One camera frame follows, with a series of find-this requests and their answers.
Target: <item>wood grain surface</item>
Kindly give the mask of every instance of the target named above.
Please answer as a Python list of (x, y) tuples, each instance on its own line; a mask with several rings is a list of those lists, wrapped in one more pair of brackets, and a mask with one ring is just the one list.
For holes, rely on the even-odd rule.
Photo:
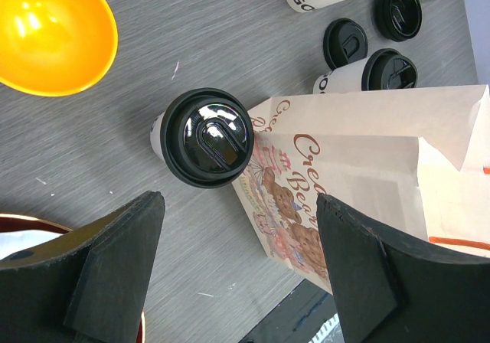
[(145, 190), (163, 193), (145, 303), (150, 343), (238, 341), (301, 280), (266, 258), (231, 186), (184, 185), (152, 153), (152, 121), (175, 97), (216, 87), (250, 108), (311, 93), (328, 70), (323, 33), (340, 17), (364, 27), (370, 52), (406, 54), (419, 87), (477, 83), (463, 0), (424, 5), (420, 34), (401, 44), (375, 30), (372, 0), (308, 14), (285, 0), (108, 2), (119, 52), (95, 87), (65, 99), (0, 87), (0, 210), (80, 227)]

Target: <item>paper bag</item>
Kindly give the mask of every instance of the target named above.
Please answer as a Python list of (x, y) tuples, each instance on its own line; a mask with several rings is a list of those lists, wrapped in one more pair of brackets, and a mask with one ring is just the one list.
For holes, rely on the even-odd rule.
[(318, 193), (489, 256), (489, 106), (487, 86), (273, 97), (249, 111), (253, 156), (233, 185), (267, 255), (329, 292)]

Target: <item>orange stripe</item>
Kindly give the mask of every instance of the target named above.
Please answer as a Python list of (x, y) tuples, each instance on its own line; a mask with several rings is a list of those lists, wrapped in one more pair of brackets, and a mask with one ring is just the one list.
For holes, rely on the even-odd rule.
[(442, 243), (445, 245), (466, 246), (474, 249), (482, 249), (490, 251), (490, 244), (484, 242), (458, 240), (456, 238), (441, 238), (441, 237), (429, 237), (431, 243)]

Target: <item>yellow bowl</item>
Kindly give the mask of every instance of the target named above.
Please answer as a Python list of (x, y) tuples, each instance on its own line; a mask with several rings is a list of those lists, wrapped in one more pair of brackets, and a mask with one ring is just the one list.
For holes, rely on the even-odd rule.
[(106, 0), (0, 0), (0, 82), (38, 96), (79, 93), (117, 52)]

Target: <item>cup lid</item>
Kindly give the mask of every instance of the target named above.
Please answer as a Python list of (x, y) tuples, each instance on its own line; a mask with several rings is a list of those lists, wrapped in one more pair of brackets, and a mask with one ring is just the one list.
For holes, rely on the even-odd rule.
[(172, 173), (200, 188), (232, 182), (253, 151), (253, 127), (241, 103), (211, 88), (192, 90), (165, 111), (162, 154)]
[(364, 29), (351, 19), (333, 21), (323, 37), (323, 55), (332, 70), (366, 58), (368, 37)]
[(420, 0), (380, 0), (377, 20), (380, 30), (393, 41), (415, 37), (422, 26)]
[(385, 48), (374, 53), (366, 63), (362, 90), (408, 89), (417, 86), (415, 64), (398, 51)]

